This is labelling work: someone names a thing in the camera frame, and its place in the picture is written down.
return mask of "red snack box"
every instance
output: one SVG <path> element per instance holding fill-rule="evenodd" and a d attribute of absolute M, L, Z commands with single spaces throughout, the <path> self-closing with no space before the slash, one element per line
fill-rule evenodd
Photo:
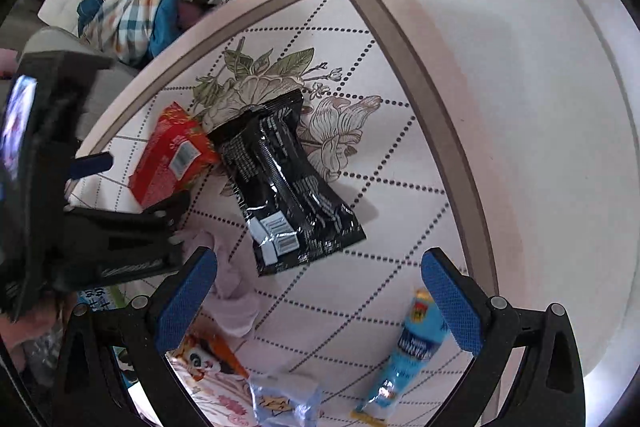
<path fill-rule="evenodd" d="M 177 103 L 167 107 L 129 177 L 129 188 L 143 208 L 184 190 L 207 166 L 220 161 L 200 124 Z"/>

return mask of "white wall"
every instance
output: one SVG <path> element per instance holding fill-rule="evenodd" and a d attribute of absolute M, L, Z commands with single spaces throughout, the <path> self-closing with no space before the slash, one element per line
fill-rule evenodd
<path fill-rule="evenodd" d="M 620 0 L 578 2 L 609 55 L 637 132 L 640 123 L 640 32 Z M 604 420 L 640 365 L 639 314 L 640 277 L 636 269 L 625 320 L 601 362 L 585 377 L 588 427 L 595 427 Z"/>

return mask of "black snack bag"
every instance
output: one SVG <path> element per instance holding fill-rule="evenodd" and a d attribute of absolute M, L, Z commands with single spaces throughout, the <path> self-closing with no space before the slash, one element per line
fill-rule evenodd
<path fill-rule="evenodd" d="M 306 158 L 302 92 L 245 111 L 209 133 L 254 237 L 258 274 L 311 263 L 366 239 L 356 216 Z"/>

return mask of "pink cloth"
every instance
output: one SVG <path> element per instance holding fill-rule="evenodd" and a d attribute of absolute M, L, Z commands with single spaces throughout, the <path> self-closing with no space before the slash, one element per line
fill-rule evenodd
<path fill-rule="evenodd" d="M 18 69 L 17 51 L 0 48 L 0 76 L 14 76 Z"/>
<path fill-rule="evenodd" d="M 251 285 L 228 261 L 228 254 L 215 250 L 213 236 L 205 230 L 181 230 L 177 237 L 184 241 L 182 251 L 188 258 L 197 247 L 216 252 L 218 273 L 216 281 L 202 303 L 202 310 L 216 322 L 223 333 L 231 337 L 244 337 L 254 327 L 260 302 Z"/>

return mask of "blue snack package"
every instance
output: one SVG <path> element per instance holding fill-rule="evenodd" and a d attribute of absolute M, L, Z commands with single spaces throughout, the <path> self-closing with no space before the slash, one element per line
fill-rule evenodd
<path fill-rule="evenodd" d="M 322 401 L 318 382 L 280 373 L 249 379 L 254 413 L 262 427 L 316 427 Z"/>
<path fill-rule="evenodd" d="M 402 393 L 440 349 L 449 328 L 426 289 L 415 293 L 396 349 L 367 398 L 351 412 L 353 419 L 385 427 Z"/>

